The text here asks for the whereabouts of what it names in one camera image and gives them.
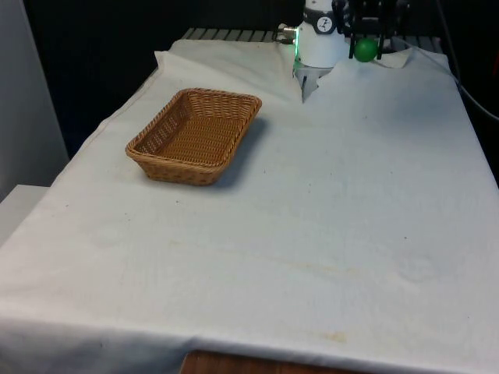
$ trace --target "basket rim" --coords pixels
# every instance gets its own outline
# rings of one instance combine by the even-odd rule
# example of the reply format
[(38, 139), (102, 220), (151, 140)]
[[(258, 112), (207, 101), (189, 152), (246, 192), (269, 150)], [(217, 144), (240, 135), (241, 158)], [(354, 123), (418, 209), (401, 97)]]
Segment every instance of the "basket rim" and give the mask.
[[(169, 158), (169, 157), (161, 157), (157, 156), (151, 153), (144, 153), (144, 152), (139, 152), (138, 150), (135, 149), (135, 146), (150, 132), (154, 129), (154, 127), (158, 124), (158, 122), (163, 118), (163, 115), (165, 112), (167, 112), (178, 100), (180, 100), (181, 97), (183, 97), (186, 94), (189, 94), (190, 92), (204, 92), (204, 93), (211, 93), (211, 94), (221, 94), (224, 96), (232, 96), (232, 97), (241, 97), (241, 98), (246, 98), (250, 99), (253, 102), (253, 108), (251, 111), (251, 114), (248, 116), (248, 118), (245, 118), (245, 124), (240, 126), (239, 132), (237, 133), (235, 137), (235, 141), (232, 143), (228, 151), (225, 153), (224, 157), (219, 160), (217, 163), (214, 164), (206, 164), (206, 163), (200, 163), (200, 162), (191, 162), (191, 161), (183, 161), (183, 160), (178, 160), (175, 158)], [(256, 115), (258, 114), (258, 111), (260, 110), (262, 106), (262, 100), (254, 95), (249, 95), (246, 93), (234, 93), (234, 92), (229, 92), (229, 91), (223, 91), (223, 90), (213, 90), (209, 88), (185, 88), (183, 90), (180, 90), (177, 92), (173, 98), (157, 113), (152, 121), (150, 121), (147, 126), (139, 132), (132, 140), (129, 141), (129, 143), (126, 145), (126, 154), (132, 158), (136, 162), (147, 162), (147, 161), (153, 161), (153, 162), (161, 162), (162, 164), (170, 164), (171, 166), (182, 166), (184, 165), (185, 167), (198, 167), (198, 168), (206, 168), (206, 169), (219, 169), (223, 166), (225, 166), (227, 163), (230, 162), (232, 159), (232, 155), (235, 152), (237, 139), (241, 136), (243, 133), (243, 130), (247, 128), (251, 121), (254, 120)]]

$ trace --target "white wall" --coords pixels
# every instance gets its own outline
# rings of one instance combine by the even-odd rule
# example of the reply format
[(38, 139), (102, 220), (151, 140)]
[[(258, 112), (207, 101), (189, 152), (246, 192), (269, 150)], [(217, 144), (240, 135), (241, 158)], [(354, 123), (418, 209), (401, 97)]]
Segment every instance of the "white wall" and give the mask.
[(22, 0), (0, 0), (0, 201), (50, 185), (67, 160)]

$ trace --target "white tablecloth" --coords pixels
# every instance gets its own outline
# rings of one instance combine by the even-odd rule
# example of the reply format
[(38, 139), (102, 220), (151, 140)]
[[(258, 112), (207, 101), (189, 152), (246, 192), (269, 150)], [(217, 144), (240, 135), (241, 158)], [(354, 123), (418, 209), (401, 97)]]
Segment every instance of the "white tablecloth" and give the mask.
[[(301, 104), (292, 48), (157, 59), (0, 249), (0, 372), (497, 372), (499, 196), (451, 78), (345, 61)], [(152, 182), (125, 145), (192, 86), (264, 106), (218, 184)]]

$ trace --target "wicker basket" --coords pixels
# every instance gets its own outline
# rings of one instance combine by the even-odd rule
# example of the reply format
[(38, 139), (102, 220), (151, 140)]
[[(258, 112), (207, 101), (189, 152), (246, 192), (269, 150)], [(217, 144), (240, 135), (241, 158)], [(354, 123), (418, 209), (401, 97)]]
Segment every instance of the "wicker basket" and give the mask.
[(210, 185), (230, 164), (261, 105), (250, 95), (182, 90), (126, 146), (126, 154), (151, 179)]

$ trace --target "green ball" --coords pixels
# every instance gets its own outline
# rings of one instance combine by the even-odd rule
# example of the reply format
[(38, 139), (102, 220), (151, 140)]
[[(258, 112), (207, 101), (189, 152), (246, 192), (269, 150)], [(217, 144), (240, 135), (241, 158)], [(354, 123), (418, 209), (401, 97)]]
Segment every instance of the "green ball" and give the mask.
[(364, 37), (356, 43), (353, 54), (360, 62), (373, 61), (377, 56), (377, 42), (373, 39)]

